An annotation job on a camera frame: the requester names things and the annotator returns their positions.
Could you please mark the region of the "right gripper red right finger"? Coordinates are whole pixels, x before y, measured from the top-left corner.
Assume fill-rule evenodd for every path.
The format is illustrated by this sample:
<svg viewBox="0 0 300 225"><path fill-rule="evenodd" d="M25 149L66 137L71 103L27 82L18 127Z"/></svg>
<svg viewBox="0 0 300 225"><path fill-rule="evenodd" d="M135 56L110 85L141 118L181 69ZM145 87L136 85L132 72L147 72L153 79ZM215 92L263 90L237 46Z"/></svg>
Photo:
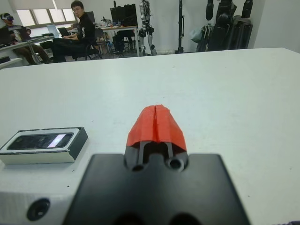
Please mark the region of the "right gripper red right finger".
<svg viewBox="0 0 300 225"><path fill-rule="evenodd" d="M165 163L174 171L183 171L188 162L187 147L183 132L170 110L156 106L157 140L166 145Z"/></svg>

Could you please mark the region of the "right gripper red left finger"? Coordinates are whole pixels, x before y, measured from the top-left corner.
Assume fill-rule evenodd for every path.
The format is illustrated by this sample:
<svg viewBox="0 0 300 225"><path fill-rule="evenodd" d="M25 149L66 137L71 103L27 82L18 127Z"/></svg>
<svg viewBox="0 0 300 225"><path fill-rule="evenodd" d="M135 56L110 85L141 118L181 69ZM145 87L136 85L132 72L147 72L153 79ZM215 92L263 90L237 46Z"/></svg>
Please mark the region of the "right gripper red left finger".
<svg viewBox="0 0 300 225"><path fill-rule="evenodd" d="M128 133L124 154L128 169L145 164L143 159L145 155L144 147L156 139L154 135L154 118L155 106L145 107Z"/></svg>

